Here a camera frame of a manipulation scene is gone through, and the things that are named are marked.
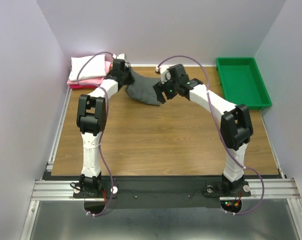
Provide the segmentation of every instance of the metal frame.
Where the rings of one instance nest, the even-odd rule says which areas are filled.
[[[63,110],[60,116],[54,141],[52,144],[52,149],[49,155],[48,164],[46,167],[47,171],[52,171],[53,164],[55,161],[58,144],[65,121],[69,100],[72,90],[68,88]],[[267,132],[265,121],[262,118],[263,126]],[[265,184],[265,199],[287,199],[289,204],[289,209],[294,220],[295,227],[297,229],[299,238],[302,240],[302,205],[300,202],[300,194],[294,179],[285,179],[285,175],[281,170],[274,146],[266,133],[273,156],[275,164],[279,170],[280,175],[283,179],[264,179]],[[247,180],[250,185],[251,197],[243,197],[243,199],[259,199],[261,197],[262,188],[260,180],[249,179]],[[33,193],[31,196],[31,202],[24,222],[21,240],[29,240],[32,234],[33,226],[35,224],[36,216],[40,201],[83,201],[83,199],[73,198],[73,189],[70,187],[71,181],[36,181],[34,184]],[[229,200],[233,198],[221,197],[221,200]],[[92,198],[88,199],[90,201],[103,201],[102,198]]]

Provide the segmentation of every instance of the pink cloth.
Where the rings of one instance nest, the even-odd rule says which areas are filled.
[[[111,62],[105,61],[105,73],[108,74],[110,70]],[[98,84],[100,85],[103,82],[103,79],[105,79],[104,76],[102,77],[97,77],[97,78],[92,78],[92,79],[87,79],[87,80],[82,80],[81,84]],[[71,89],[93,89],[96,88],[96,86],[82,86],[77,83],[77,81],[70,81],[69,79],[67,80],[67,84],[70,86]]]

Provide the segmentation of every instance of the gray floor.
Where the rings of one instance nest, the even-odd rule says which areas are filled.
[[[243,201],[243,210],[257,201]],[[86,216],[81,201],[40,203],[32,240],[295,240],[286,199],[265,199],[253,213],[231,216],[220,209],[116,209]]]

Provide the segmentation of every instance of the white arm segment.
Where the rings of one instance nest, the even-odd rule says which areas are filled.
[[[108,98],[118,92],[118,82],[112,79],[103,80],[101,87],[106,90]],[[100,88],[96,88],[89,95],[95,98],[106,97],[105,92]],[[99,132],[96,136],[93,136],[89,132],[81,133],[83,141],[83,168],[81,174],[88,178],[97,177],[101,173],[99,153],[99,138],[101,134],[102,132]]]
[[[210,100],[213,106],[213,111],[215,113],[215,117],[219,122],[221,122],[221,116],[225,111],[229,112],[235,108],[235,104],[229,101],[226,101],[222,97],[216,95],[214,92],[209,90]],[[197,85],[193,90],[189,91],[190,101],[195,102],[205,108],[207,111],[211,112],[207,97],[207,87],[204,84]],[[235,151],[230,149],[232,156],[238,160],[239,163],[244,165],[245,152],[246,152],[247,144],[243,144],[240,148]],[[239,167],[235,161],[226,154],[225,160],[225,168],[223,171],[223,175],[230,181],[234,182],[240,179],[244,175],[244,171],[241,167]]]

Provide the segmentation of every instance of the white cloth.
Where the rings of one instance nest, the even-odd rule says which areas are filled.
[[[86,62],[91,59],[92,56],[84,57],[71,57],[72,70],[70,72],[69,80],[74,82],[77,80],[77,76]],[[105,55],[95,56],[82,70],[79,80],[94,79],[106,76],[106,64]]]

